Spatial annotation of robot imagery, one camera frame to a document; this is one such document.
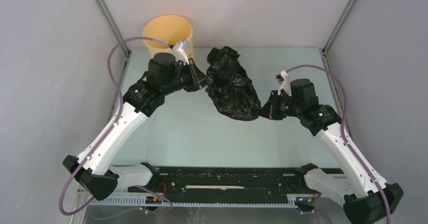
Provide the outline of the black trash bag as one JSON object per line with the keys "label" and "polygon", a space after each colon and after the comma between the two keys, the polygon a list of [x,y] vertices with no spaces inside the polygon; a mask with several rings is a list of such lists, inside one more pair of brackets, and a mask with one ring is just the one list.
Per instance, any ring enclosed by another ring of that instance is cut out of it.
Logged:
{"label": "black trash bag", "polygon": [[212,48],[207,55],[206,70],[212,83],[205,91],[220,114],[233,120],[254,121],[261,102],[239,57],[240,54],[228,46]]}

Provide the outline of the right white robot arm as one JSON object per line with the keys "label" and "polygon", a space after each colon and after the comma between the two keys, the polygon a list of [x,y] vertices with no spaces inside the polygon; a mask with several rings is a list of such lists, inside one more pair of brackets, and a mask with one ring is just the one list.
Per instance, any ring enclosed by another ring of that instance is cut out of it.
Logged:
{"label": "right white robot arm", "polygon": [[399,184],[390,184],[362,156],[333,107],[320,104],[309,79],[278,80],[280,88],[270,93],[258,112],[269,120],[297,118],[301,125],[321,141],[334,157],[346,179],[336,179],[314,164],[296,170],[294,188],[310,189],[343,207],[351,223],[391,223],[392,213],[403,197]]}

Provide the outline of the aluminium frame post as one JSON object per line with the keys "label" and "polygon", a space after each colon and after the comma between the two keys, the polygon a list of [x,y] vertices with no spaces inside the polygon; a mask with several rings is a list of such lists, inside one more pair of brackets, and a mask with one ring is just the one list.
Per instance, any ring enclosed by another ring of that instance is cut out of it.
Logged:
{"label": "aluminium frame post", "polygon": [[94,0],[95,4],[97,5],[98,9],[100,10],[103,18],[105,19],[109,29],[111,30],[113,36],[117,40],[117,42],[121,42],[124,40],[124,37],[122,36],[118,25],[116,24],[113,15],[111,14],[107,3],[105,0]]}
{"label": "aluminium frame post", "polygon": [[346,20],[348,19],[348,17],[350,16],[352,10],[354,9],[354,7],[356,6],[358,0],[348,0],[343,12],[341,13],[338,21],[336,22],[331,34],[329,35],[324,47],[323,47],[323,53],[327,54],[332,45],[334,44],[337,36],[339,35],[341,29],[343,28],[343,26],[345,25]]}

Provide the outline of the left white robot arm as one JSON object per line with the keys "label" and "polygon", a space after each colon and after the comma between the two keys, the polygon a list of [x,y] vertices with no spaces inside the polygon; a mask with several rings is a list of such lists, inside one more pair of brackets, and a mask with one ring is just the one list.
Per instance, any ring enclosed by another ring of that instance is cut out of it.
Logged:
{"label": "left white robot arm", "polygon": [[64,167],[94,199],[101,201],[116,189],[141,186],[147,192],[159,187],[159,177],[146,165],[113,166],[113,158],[132,133],[164,104],[167,95],[195,92],[212,83],[193,59],[180,60],[158,53],[148,70],[123,96],[119,109],[99,136],[78,156],[68,155]]}

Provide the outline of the left aluminium frame post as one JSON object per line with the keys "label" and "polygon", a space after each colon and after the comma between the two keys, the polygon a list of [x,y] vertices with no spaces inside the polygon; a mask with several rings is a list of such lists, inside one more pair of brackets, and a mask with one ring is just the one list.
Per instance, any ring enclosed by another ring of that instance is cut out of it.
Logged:
{"label": "left aluminium frame post", "polygon": [[124,40],[124,37],[122,36],[118,25],[116,24],[113,15],[111,14],[107,3],[105,0],[94,0],[95,4],[97,5],[98,9],[100,10],[103,18],[105,19],[109,29],[111,30],[113,36],[117,40],[117,42],[121,42]]}

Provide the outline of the small electronics board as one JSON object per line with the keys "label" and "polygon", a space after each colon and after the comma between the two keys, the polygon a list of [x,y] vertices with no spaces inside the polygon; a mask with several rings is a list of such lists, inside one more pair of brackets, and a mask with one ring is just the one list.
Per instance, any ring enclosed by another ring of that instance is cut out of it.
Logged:
{"label": "small electronics board", "polygon": [[162,204],[162,202],[162,198],[159,198],[157,196],[147,196],[145,198],[145,204]]}

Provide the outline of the right aluminium frame post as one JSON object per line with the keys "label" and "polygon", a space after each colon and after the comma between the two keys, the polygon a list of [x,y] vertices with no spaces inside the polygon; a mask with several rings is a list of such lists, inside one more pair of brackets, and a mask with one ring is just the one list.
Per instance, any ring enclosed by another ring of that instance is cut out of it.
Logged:
{"label": "right aluminium frame post", "polygon": [[343,26],[345,25],[346,20],[348,19],[348,17],[350,16],[352,10],[354,9],[354,7],[356,6],[358,0],[348,0],[343,12],[341,13],[338,21],[336,22],[331,34],[329,35],[324,47],[323,47],[323,53],[327,54],[332,45],[334,44],[337,36],[339,35],[341,29],[343,28]]}

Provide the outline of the yellow capybara trash bin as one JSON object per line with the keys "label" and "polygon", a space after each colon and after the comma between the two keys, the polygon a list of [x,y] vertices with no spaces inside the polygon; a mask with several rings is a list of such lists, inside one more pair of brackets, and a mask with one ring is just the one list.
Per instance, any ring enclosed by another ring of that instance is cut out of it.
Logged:
{"label": "yellow capybara trash bin", "polygon": [[195,58],[193,45],[193,28],[190,22],[178,15],[164,15],[148,22],[142,30],[143,37],[150,37],[159,41],[175,45],[185,39],[189,42],[187,56]]}

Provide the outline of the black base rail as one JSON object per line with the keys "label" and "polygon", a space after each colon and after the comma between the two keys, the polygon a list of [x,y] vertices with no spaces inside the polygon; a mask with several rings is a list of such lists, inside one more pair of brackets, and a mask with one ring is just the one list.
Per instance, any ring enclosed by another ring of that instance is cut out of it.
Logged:
{"label": "black base rail", "polygon": [[145,188],[172,202],[278,202],[287,195],[315,194],[303,177],[317,167],[313,163],[298,168],[144,166],[153,173]]}

